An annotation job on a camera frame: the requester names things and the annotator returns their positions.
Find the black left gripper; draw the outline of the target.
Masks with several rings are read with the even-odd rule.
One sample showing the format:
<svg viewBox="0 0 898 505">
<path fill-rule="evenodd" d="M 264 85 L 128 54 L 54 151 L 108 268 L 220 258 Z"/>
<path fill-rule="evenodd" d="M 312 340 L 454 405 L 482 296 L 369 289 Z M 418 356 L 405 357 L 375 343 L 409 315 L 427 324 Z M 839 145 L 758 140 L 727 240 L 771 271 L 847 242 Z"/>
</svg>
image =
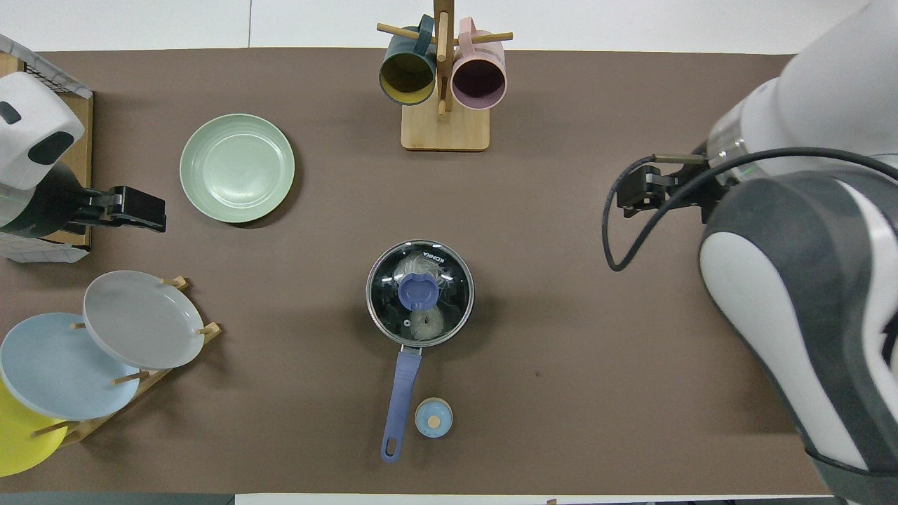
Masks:
<svg viewBox="0 0 898 505">
<path fill-rule="evenodd" d="M 68 224 L 80 227 L 135 227 L 163 233 L 167 230 L 166 202 L 128 186 L 109 191 L 84 189 L 79 207 Z"/>
</svg>

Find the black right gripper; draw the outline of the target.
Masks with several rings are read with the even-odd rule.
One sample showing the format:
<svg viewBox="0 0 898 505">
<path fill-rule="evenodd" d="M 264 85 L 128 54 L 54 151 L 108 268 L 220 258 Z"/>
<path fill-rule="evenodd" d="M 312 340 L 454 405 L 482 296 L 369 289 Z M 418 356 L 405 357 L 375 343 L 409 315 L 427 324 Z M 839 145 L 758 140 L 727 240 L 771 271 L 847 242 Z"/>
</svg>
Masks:
<svg viewBox="0 0 898 505">
<path fill-rule="evenodd" d="M 680 164 L 681 169 L 663 175 L 660 164 Z M 617 207 L 625 218 L 646 210 L 658 210 L 665 202 L 709 169 L 705 154 L 652 154 L 648 160 L 626 169 L 616 183 Z"/>
</svg>

